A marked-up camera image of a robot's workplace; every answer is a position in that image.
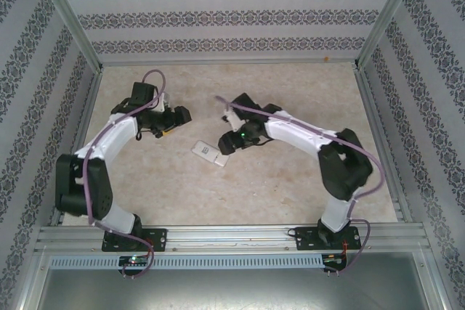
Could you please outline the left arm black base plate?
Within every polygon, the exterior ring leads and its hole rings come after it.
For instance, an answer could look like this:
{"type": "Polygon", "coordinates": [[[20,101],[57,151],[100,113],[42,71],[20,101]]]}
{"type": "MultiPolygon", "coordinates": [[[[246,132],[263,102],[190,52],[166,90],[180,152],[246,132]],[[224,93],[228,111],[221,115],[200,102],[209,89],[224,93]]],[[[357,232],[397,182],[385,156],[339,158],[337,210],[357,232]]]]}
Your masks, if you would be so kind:
{"type": "MultiPolygon", "coordinates": [[[[155,252],[164,252],[166,248],[167,230],[143,228],[138,238],[150,243],[155,252]]],[[[148,252],[148,246],[142,242],[109,232],[104,233],[103,252],[148,252]]]]}

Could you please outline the aluminium frame post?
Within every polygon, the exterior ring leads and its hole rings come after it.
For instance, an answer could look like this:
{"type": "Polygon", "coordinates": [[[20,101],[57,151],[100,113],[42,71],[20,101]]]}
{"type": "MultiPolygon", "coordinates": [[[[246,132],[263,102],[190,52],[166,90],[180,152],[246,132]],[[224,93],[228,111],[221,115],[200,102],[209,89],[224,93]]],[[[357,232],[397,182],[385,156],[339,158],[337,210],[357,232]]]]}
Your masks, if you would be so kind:
{"type": "Polygon", "coordinates": [[[68,27],[79,49],[84,54],[86,61],[90,64],[94,72],[99,73],[102,69],[102,63],[100,62],[91,41],[89,40],[81,23],[79,22],[78,16],[73,11],[70,2],[68,0],[52,0],[52,2],[59,12],[63,22],[68,27]]]}
{"type": "Polygon", "coordinates": [[[453,310],[424,225],[410,225],[414,235],[412,256],[428,310],[453,310]]]}
{"type": "Polygon", "coordinates": [[[401,4],[402,0],[387,0],[384,7],[382,8],[371,32],[368,34],[367,39],[361,49],[357,59],[355,60],[355,66],[360,70],[363,68],[367,61],[370,59],[376,45],[381,40],[385,29],[391,22],[395,15],[397,8],[401,4]]]}
{"type": "Polygon", "coordinates": [[[50,257],[47,249],[34,250],[31,262],[21,280],[12,310],[38,310],[47,280],[50,257]]]}

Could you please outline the white remote control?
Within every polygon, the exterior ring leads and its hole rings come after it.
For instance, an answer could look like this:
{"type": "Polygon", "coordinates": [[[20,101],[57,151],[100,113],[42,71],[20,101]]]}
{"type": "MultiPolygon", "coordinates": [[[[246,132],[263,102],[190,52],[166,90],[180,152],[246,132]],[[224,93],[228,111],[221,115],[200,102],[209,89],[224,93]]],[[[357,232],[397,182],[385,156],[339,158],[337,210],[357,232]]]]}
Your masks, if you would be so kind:
{"type": "Polygon", "coordinates": [[[210,163],[217,163],[219,156],[221,155],[221,152],[216,147],[213,147],[204,141],[197,141],[191,151],[193,154],[210,163]]]}

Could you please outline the grey metal sheet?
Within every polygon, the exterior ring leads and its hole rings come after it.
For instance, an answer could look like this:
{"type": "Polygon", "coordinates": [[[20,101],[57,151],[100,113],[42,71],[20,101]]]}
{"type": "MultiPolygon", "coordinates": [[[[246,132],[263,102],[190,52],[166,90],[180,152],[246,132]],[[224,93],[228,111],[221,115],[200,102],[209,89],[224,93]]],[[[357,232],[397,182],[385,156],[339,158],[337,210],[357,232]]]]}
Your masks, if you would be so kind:
{"type": "Polygon", "coordinates": [[[367,254],[341,276],[319,269],[51,270],[39,310],[432,310],[413,259],[367,254]]]}

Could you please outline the aluminium mounting rail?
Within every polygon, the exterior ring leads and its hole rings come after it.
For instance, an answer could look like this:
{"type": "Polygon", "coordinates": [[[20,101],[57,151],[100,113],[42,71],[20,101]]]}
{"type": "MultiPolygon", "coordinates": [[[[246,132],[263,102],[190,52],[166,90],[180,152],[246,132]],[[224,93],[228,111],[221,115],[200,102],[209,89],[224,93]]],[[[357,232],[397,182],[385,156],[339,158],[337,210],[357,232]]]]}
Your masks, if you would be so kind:
{"type": "MultiPolygon", "coordinates": [[[[413,252],[410,223],[374,223],[367,252],[413,252]]],[[[165,253],[240,254],[297,251],[296,240],[286,225],[168,226],[165,253]]],[[[51,255],[101,253],[104,232],[94,227],[43,227],[34,250],[47,249],[51,255]]]]}

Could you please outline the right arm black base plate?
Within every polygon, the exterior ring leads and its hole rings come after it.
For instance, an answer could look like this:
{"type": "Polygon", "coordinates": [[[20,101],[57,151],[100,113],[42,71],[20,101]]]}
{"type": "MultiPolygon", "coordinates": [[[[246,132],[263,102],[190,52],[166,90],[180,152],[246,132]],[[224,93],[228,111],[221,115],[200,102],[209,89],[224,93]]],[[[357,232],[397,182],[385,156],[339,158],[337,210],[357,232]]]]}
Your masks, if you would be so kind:
{"type": "Polygon", "coordinates": [[[361,247],[357,227],[347,227],[340,232],[318,227],[297,227],[295,230],[297,250],[358,250],[361,247]]]}

